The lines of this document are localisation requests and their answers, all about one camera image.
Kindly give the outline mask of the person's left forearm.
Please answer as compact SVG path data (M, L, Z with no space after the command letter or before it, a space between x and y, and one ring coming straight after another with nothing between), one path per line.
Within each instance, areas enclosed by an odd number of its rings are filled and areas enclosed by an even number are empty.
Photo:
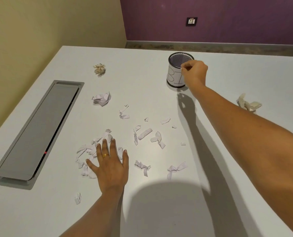
M110 187L59 237L110 237L121 216L124 186Z

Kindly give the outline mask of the small beige crumpled paper ball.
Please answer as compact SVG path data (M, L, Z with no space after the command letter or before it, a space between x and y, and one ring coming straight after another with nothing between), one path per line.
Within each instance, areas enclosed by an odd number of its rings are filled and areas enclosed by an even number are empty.
M106 72L106 67L104 64L96 64L93 66L94 68L94 73L97 75L97 76L103 76Z

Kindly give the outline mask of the scattered white paper scraps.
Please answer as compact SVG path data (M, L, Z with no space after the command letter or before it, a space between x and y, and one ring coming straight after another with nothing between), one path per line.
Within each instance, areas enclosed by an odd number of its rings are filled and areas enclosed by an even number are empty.
M125 109L123 109L122 111L120 111L120 118L121 119L127 119L130 116L129 115L123 115L123 112L127 109L128 105L125 105ZM167 118L163 121L161 121L161 124L165 124L168 123L170 121L171 118ZM149 128L147 130L145 130L144 132L142 132L139 136L137 136L137 131L141 128L140 125L137 125L134 129L133 129L133 133L134 133L134 143L135 145L138 144L138 140L143 139L144 137L146 137L148 134L150 134L152 132L152 129ZM92 142L89 145L82 145L76 152L77 156L76 156L76 163L78 164L78 169L82 169L82 176L88 176L91 179L96 179L97 176L96 174L94 174L94 172L92 170L90 170L88 168L88 165L85 162L82 162L79 158L82 154L84 154L85 152L89 154L89 159L91 161L93 161L96 157L97 157L97 152L96 152L96 148L97 148L97 144L98 142L103 138L103 137L107 137L107 142L110 143L111 139L112 139L112 135L110 134L111 130L110 129L106 129L105 133L103 134L102 137L96 138L94 140L92 140ZM162 141L162 136L160 134L159 131L156 132L155 136L153 138L150 139L150 141L153 142L157 142L158 145L163 149L165 147L165 144ZM117 154L118 154L118 158L119 160L122 162L122 152L123 152L123 148L119 147L117 150ZM148 177L148 170L151 168L151 166L146 166L144 164L142 164L142 162L139 161L135 161L134 164L136 167L140 168L141 170L143 170L144 176ZM172 179L172 173L176 172L176 171L181 171L185 168L187 168L187 164L186 162L181 163L178 167L174 167L174 166L170 166L167 171L168 171L168 175L167 175L167 179L171 180ZM81 203L81 193L77 193L77 195L75 196L74 200L76 205Z

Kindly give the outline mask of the person's right hand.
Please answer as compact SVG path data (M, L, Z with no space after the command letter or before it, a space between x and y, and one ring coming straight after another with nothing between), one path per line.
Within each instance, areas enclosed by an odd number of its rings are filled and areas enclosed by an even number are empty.
M184 82L191 92L195 92L206 86L206 74L208 66L203 61L193 60L191 74L184 77Z

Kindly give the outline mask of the person's left hand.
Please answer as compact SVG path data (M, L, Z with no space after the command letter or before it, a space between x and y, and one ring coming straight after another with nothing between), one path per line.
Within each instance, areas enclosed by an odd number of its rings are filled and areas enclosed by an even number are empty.
M102 195L121 196L129 178L118 158L116 140L112 139L108 146L110 159L102 163L102 144L97 144L97 160L99 163L97 171L98 185Z

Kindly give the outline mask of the beige crumpled paper strip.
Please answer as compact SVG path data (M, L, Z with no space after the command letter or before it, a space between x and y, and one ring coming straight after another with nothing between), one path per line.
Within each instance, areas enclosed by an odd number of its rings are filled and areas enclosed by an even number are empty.
M256 110L260 107L262 107L262 104L259 102L248 102L245 100L246 93L242 93L238 99L236 100L239 107L243 108L244 110L247 110L251 113L256 113Z

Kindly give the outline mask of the black mesh bin white label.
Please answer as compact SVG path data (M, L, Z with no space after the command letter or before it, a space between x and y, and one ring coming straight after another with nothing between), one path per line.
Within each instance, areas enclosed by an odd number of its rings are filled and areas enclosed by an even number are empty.
M167 84L173 88L183 88L185 86L184 76L181 73L181 65L194 57L185 52L175 52L168 58Z

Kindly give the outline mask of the white crumpled paper ball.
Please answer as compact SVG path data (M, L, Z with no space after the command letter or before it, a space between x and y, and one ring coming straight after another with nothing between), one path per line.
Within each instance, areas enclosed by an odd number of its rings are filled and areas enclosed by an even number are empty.
M94 105L100 105L105 106L109 103L111 99L110 92L104 93L104 94L98 94L92 97L92 101Z

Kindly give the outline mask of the person's right forearm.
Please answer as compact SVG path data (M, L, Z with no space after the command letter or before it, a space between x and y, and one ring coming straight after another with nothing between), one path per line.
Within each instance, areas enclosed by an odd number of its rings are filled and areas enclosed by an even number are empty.
M293 231L293 133L203 84L187 84L228 152Z

